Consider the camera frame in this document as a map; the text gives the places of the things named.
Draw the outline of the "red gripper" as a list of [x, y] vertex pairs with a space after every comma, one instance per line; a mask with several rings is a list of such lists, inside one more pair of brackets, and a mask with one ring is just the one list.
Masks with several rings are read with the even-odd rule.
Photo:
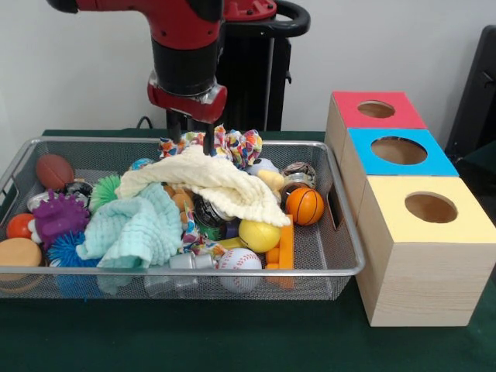
[[152, 105], [167, 109], [167, 131], [170, 139], [178, 143], [181, 138], [181, 114], [198, 122], [204, 122], [205, 137], [203, 152], [211, 156], [214, 150], [214, 125], [221, 118], [227, 101], [227, 88], [215, 83], [206, 93], [194, 96], [173, 95], [158, 84], [154, 71], [151, 72], [147, 85], [148, 99]]

